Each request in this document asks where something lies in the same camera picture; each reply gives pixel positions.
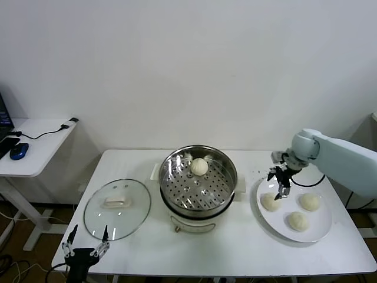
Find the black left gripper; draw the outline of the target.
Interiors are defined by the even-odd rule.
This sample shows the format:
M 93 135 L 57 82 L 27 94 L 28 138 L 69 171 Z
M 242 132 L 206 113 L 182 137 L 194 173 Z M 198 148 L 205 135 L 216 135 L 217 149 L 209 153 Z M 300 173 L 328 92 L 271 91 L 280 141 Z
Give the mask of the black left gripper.
M 69 233 L 67 241 L 62 243 L 65 263 L 69 266 L 67 283 L 86 282 L 89 269 L 99 262 L 99 256 L 103 256 L 110 247 L 108 240 L 108 226 L 105 226 L 101 243 L 94 248 L 72 248 L 77 233 L 78 225 L 75 225 Z

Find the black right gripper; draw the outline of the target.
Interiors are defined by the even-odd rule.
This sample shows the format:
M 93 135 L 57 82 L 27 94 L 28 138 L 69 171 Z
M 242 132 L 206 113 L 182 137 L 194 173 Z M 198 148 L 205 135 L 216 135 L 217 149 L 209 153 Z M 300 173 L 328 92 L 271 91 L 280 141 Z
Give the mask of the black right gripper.
M 276 177 L 279 187 L 278 193 L 275 196 L 275 200 L 280 200 L 288 197 L 290 193 L 290 178 L 293 176 L 293 170 L 288 167 L 275 166 L 269 169 L 267 174 L 267 180 L 271 180 Z

